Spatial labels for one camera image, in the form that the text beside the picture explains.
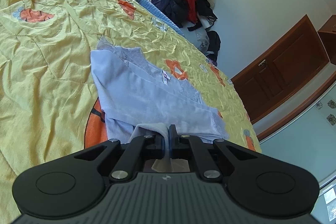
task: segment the brown wooden door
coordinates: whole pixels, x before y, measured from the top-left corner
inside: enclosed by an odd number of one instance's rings
[[[308,83],[328,62],[306,15],[232,82],[255,123]]]

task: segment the cabinet handle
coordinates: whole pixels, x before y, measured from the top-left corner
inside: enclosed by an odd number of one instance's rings
[[[264,64],[266,64],[266,59],[264,59],[258,66],[261,67]]]

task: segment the black jacket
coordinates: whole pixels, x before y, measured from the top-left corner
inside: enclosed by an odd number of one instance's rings
[[[187,0],[152,0],[152,3],[179,28],[187,20],[189,4]]]

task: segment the pile of clothes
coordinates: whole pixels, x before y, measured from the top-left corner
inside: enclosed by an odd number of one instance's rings
[[[191,41],[212,64],[217,66],[218,51],[221,46],[219,35],[215,31],[206,32],[217,20],[213,12],[215,0],[149,0],[163,12],[179,28],[186,21],[195,25],[189,27],[190,32],[196,30],[195,41]]]

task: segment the black bag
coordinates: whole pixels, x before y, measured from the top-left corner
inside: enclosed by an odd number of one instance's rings
[[[221,48],[221,39],[219,38],[218,33],[215,31],[209,31],[207,34],[209,37],[208,52],[213,52],[208,54],[207,57],[217,63],[218,51]]]

